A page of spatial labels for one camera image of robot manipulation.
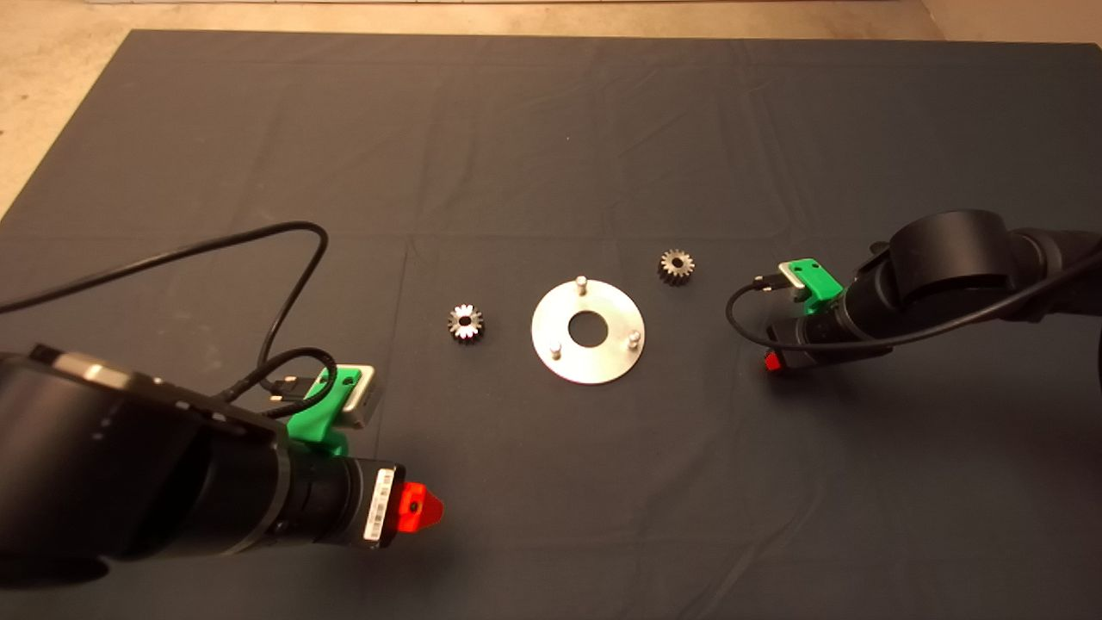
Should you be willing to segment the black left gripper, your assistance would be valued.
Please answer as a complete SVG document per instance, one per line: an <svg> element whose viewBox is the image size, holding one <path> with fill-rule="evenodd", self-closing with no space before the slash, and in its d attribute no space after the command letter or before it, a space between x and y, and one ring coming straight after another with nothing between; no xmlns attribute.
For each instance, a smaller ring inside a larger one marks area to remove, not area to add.
<svg viewBox="0 0 1102 620"><path fill-rule="evenodd" d="M348 492L341 544L356 550L388 547L397 535L398 503L400 532L420 532L443 518L444 503L426 485L406 482L401 464L346 459L345 466Z"/></svg>

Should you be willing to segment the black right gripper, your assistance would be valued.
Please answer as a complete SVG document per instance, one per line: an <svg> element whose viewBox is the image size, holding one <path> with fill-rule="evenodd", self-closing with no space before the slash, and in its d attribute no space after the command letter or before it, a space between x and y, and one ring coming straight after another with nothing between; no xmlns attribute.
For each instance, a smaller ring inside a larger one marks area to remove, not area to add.
<svg viewBox="0 0 1102 620"><path fill-rule="evenodd" d="M831 362L831 357L827 352L795 349L795 346L810 345L804 333L803 318L771 322L769 338L777 342L769 346L768 352L765 353L765 368L769 373L795 372Z"/></svg>

